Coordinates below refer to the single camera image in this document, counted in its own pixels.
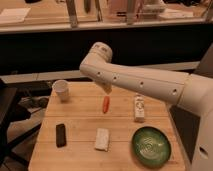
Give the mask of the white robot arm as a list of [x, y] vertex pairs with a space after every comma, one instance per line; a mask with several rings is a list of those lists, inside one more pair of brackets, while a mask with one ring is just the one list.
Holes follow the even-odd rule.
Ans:
[[112, 50], [96, 42], [80, 72], [105, 92], [115, 85], [170, 104], [200, 117], [190, 171], [213, 171], [213, 43], [192, 73], [112, 64]]

